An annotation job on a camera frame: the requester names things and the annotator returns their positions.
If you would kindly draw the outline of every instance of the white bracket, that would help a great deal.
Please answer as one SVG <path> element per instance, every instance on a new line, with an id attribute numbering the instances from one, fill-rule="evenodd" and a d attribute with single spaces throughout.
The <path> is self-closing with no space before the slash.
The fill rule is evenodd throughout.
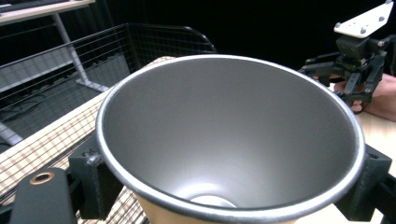
<path id="1" fill-rule="evenodd" d="M 367 37 L 387 23 L 392 7 L 393 2 L 387 1 L 349 21 L 338 22 L 334 31 L 357 38 Z"/>

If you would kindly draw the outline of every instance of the robotic arm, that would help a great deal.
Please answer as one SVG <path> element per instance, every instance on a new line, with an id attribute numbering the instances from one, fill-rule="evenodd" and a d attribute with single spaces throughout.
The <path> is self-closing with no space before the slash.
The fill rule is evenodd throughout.
<path id="1" fill-rule="evenodd" d="M 316 77 L 326 86 L 330 82 L 347 80 L 344 92 L 336 94 L 348 105 L 356 100 L 361 100 L 364 105 L 370 104 L 384 72 L 386 49 L 389 44 L 393 44 L 396 49 L 396 35 L 380 40 L 372 39 L 369 35 L 388 21 L 392 7 L 393 2 L 387 1 L 354 19 L 337 23 L 334 31 L 342 34 L 336 40 L 339 52 L 308 59 L 299 72 Z M 396 57 L 393 57 L 390 72 L 394 74 L 395 69 Z"/>

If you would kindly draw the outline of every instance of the gray bowl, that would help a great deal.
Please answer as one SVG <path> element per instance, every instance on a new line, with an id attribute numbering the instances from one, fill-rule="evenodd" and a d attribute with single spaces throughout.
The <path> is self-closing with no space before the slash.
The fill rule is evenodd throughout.
<path id="1" fill-rule="evenodd" d="M 229 55 L 125 78 L 103 101 L 96 135 L 106 164 L 144 204 L 207 222 L 308 215 L 350 189 L 364 155 L 359 123 L 331 91 Z M 165 218 L 151 210 L 150 221 Z"/>

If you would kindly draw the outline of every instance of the wire mesh basket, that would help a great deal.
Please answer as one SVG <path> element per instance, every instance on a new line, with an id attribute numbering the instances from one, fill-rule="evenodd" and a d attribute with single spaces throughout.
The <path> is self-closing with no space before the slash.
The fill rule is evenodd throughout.
<path id="1" fill-rule="evenodd" d="M 0 208 L 24 176 L 68 167 L 112 86 L 152 62 L 216 52 L 190 27 L 126 23 L 0 66 Z M 146 221 L 128 189 L 113 210 L 109 220 Z"/>

